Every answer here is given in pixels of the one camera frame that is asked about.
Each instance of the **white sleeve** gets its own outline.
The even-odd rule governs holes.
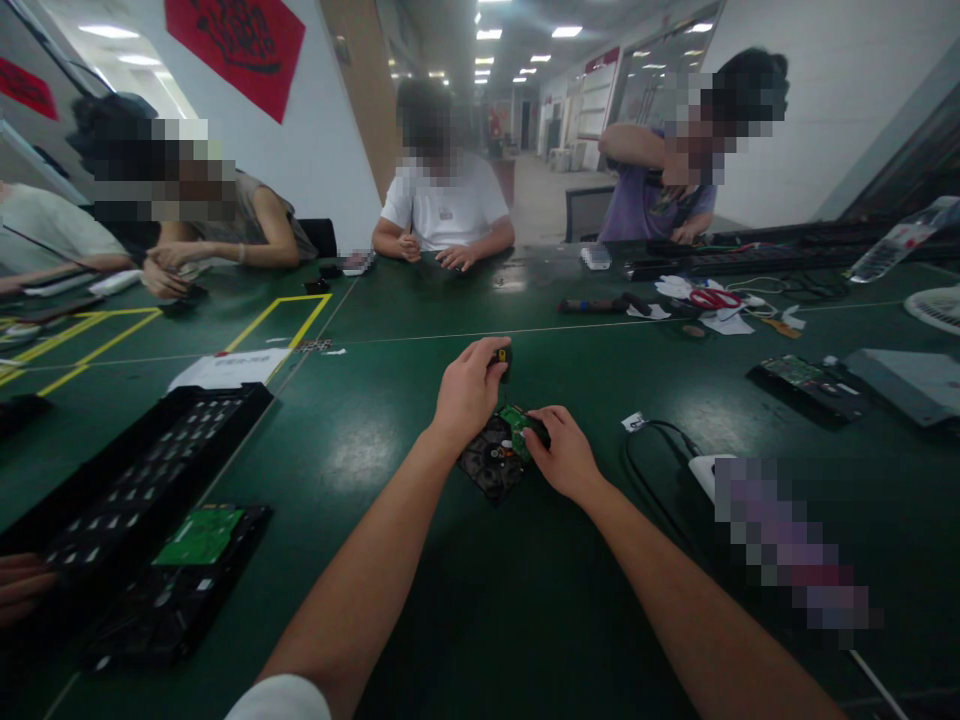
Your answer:
[[[402,170],[397,168],[397,173],[393,176],[380,217],[405,228],[410,224],[413,215],[413,183],[409,174]]]
[[[42,197],[46,217],[80,258],[128,254],[109,230],[73,203],[53,193]]]
[[[331,720],[330,708],[309,680],[275,675],[243,694],[227,720]]]
[[[480,162],[483,165],[478,175],[480,179],[480,206],[487,224],[493,225],[500,218],[508,217],[510,210],[507,208],[507,201],[503,199],[500,181],[497,180],[490,163],[483,159]]]

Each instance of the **black chair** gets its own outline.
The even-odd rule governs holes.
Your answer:
[[[319,257],[328,258],[337,256],[337,235],[333,231],[333,222],[327,218],[319,220],[301,220],[297,218],[300,227],[307,234],[310,242],[317,249]]]
[[[564,242],[596,242],[616,185],[567,190],[567,236]]]

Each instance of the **hand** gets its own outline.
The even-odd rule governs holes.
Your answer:
[[[696,240],[696,238],[697,233],[693,228],[688,225],[682,225],[673,231],[673,235],[670,236],[670,242],[675,242],[680,245],[693,245],[693,241]]]
[[[164,270],[179,270],[188,262],[213,256],[213,245],[203,240],[172,242],[147,250],[147,255]]]
[[[189,284],[163,270],[151,258],[143,264],[143,284],[162,300],[179,300],[187,296]]]
[[[57,576],[36,555],[0,557],[0,628],[19,622],[37,606]]]
[[[580,498],[585,493],[607,482],[597,469],[583,431],[570,411],[559,405],[530,410],[527,415],[542,422],[550,433],[550,449],[547,450],[533,430],[527,428],[523,431],[527,449],[540,472],[554,490],[582,505]]]
[[[397,241],[400,243],[400,252],[407,262],[420,262],[420,241],[416,235],[404,233]]]
[[[454,245],[437,253],[440,267],[453,270],[460,265],[460,272],[466,272],[477,261],[477,255],[469,245]]]
[[[443,373],[437,413],[430,427],[458,450],[480,433],[497,407],[500,377],[507,364],[497,363],[489,369],[487,365],[497,350],[509,344],[507,337],[478,340]]]

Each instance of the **gray device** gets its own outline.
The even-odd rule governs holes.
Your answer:
[[[949,355],[857,350],[845,362],[921,427],[960,418],[960,362]]]

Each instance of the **purple t-shirt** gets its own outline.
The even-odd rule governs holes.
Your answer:
[[[656,207],[661,188],[647,185],[648,169],[620,163],[618,172],[620,179],[600,230],[600,242],[668,240],[673,234],[677,204],[671,204],[661,215],[652,214],[650,209]],[[713,212],[716,202],[717,186],[707,185],[690,212],[690,217]]]

